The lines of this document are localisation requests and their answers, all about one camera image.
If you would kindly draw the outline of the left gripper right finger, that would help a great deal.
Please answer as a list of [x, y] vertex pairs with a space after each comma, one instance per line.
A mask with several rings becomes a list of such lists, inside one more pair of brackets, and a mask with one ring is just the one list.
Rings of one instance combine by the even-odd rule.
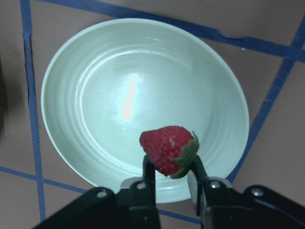
[[206, 174], [199, 156], [188, 172], [188, 186], [203, 229], [303, 229], [305, 208], [261, 185], [242, 193], [224, 178]]

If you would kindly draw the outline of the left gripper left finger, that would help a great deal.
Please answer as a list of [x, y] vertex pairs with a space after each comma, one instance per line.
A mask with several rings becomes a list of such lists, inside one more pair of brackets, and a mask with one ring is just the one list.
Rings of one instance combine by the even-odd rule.
[[159, 229], [155, 168], [144, 156], [142, 176], [122, 182], [115, 194], [95, 187], [54, 213], [38, 229]]

